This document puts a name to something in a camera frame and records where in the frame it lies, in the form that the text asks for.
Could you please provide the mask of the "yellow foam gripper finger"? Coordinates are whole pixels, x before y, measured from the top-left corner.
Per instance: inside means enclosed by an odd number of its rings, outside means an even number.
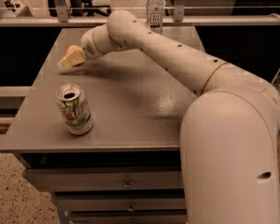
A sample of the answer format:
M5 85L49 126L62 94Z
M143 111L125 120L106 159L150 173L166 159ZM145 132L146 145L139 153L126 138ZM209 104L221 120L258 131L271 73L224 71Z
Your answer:
M86 55L80 49L73 49L67 52L61 60L58 62L58 65L61 68L70 68L77 66L86 61Z

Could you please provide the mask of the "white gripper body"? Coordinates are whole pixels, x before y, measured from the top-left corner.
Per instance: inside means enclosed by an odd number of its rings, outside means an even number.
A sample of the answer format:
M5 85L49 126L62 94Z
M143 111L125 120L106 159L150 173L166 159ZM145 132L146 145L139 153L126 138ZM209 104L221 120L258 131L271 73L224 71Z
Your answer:
M90 29L80 39L81 47L89 59L96 59L101 56L101 52L94 44L93 35L94 30Z

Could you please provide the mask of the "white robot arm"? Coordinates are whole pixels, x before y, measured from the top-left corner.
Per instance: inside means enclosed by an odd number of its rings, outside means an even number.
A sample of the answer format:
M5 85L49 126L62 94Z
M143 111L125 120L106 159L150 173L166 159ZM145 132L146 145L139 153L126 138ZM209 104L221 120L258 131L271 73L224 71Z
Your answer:
M280 94L246 70L113 12L59 62L71 67L111 51L139 49L197 94L180 129L189 224L280 224L277 134Z

